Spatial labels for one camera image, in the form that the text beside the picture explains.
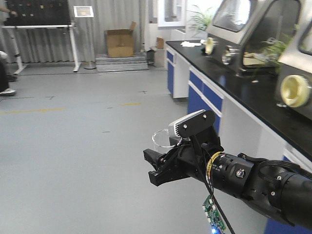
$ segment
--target yellow glove port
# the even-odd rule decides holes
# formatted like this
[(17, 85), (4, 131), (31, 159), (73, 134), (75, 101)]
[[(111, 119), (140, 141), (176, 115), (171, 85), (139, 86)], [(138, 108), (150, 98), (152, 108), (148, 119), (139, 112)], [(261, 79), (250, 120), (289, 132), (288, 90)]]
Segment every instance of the yellow glove port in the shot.
[(281, 84), (281, 96), (286, 105), (300, 107), (307, 103), (311, 86), (307, 79), (300, 75), (290, 75)]

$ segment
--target curtain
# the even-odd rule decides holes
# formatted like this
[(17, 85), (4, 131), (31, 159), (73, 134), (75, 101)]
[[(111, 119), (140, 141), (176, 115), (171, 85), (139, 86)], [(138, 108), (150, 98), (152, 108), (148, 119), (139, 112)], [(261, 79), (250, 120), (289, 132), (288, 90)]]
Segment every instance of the curtain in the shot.
[[(132, 21), (137, 22), (134, 30), (135, 51), (144, 41), (145, 0), (68, 0), (73, 21), (79, 60), (95, 61), (96, 54), (107, 52), (105, 30), (128, 29)], [(74, 18), (73, 6), (92, 6), (94, 18)], [(7, 13), (2, 13), (1, 24)], [(72, 47), (67, 28), (20, 29), (15, 31), (23, 62), (73, 61)], [(0, 31), (0, 49), (9, 54), (8, 62), (15, 62), (14, 47), (7, 29)]]

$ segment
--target glass beaker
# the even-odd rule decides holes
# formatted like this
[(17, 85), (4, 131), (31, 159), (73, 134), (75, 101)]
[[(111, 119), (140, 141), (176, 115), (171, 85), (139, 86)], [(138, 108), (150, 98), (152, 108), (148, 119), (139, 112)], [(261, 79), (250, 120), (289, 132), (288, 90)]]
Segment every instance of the glass beaker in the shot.
[(170, 145), (168, 129), (162, 129), (155, 132), (152, 136), (152, 140), (154, 142), (155, 151), (161, 154), (167, 153), (174, 147), (174, 145)]

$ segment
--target yellow floor line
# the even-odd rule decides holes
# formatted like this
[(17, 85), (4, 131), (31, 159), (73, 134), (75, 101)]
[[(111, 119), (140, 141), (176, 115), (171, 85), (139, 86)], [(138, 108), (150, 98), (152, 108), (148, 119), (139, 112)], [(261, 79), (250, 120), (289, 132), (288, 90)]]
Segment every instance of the yellow floor line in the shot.
[(30, 113), (30, 112), (46, 113), (48, 111), (63, 111), (63, 110), (66, 110), (66, 108), (40, 109), (40, 110), (27, 110), (27, 111), (9, 111), (9, 112), (0, 112), (0, 114), (19, 114), (19, 113)]
[(134, 106), (134, 105), (141, 105), (141, 103), (128, 103), (128, 104), (121, 104), (121, 106)]

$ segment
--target green circuit board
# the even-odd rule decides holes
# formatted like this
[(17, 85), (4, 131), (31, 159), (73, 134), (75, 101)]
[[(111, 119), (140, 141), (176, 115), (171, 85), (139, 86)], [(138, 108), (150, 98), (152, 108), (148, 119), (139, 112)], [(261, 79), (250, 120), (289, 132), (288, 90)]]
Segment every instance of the green circuit board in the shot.
[(203, 204), (203, 210), (211, 227), (215, 230), (218, 230), (218, 233), (223, 233), (223, 231), (226, 229), (226, 226), (214, 201), (211, 198), (211, 195), (209, 195), (205, 200)]

